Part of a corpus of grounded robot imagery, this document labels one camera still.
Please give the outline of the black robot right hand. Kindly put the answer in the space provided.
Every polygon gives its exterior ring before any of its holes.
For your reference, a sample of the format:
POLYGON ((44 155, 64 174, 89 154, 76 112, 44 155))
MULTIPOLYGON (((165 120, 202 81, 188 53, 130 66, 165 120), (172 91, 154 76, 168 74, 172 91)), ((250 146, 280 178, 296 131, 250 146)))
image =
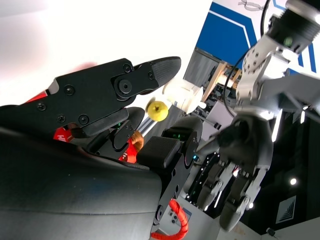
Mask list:
POLYGON ((184 117, 121 160, 154 92, 178 56, 125 58, 58 76, 45 96, 0 109, 3 240, 147 240, 191 171, 202 133, 184 117))

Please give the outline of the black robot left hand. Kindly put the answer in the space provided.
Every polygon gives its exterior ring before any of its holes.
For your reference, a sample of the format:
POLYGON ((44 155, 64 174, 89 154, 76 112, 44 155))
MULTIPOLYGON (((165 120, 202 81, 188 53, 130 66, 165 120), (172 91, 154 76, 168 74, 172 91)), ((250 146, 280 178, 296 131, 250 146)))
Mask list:
POLYGON ((197 149, 198 157, 219 153, 219 162, 211 167, 202 185, 197 199, 199 208, 209 207, 228 185, 234 170, 238 170, 219 218, 224 231, 231 231, 256 199, 272 163, 273 147, 267 120, 239 114, 197 149))

